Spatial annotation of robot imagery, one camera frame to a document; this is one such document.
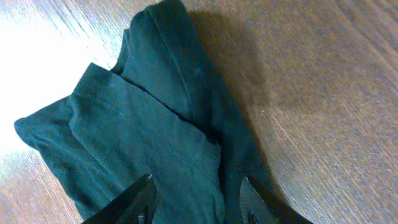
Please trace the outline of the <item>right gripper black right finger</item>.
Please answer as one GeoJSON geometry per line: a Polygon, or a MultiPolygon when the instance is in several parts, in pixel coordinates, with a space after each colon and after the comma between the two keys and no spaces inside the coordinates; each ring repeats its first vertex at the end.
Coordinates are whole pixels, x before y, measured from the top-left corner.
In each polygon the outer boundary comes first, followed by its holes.
{"type": "Polygon", "coordinates": [[[241,182],[239,203],[244,224],[279,224],[247,177],[241,182]]]}

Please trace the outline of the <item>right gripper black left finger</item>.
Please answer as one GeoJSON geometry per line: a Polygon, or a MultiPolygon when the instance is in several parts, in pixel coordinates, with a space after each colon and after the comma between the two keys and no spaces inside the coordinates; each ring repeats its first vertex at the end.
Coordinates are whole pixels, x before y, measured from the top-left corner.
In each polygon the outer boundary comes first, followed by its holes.
{"type": "Polygon", "coordinates": [[[152,174],[145,174],[82,224],[151,224],[156,206],[152,174]]]}

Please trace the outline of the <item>black Nike t-shirt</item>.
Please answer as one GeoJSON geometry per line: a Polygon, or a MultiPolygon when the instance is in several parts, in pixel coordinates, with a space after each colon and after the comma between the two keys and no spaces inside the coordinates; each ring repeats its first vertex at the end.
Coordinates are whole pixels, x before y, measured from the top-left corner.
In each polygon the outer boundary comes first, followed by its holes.
{"type": "Polygon", "coordinates": [[[279,200],[249,126],[180,1],[138,12],[110,69],[14,124],[87,220],[145,174],[152,223],[243,223],[245,177],[279,223],[307,219],[279,200]]]}

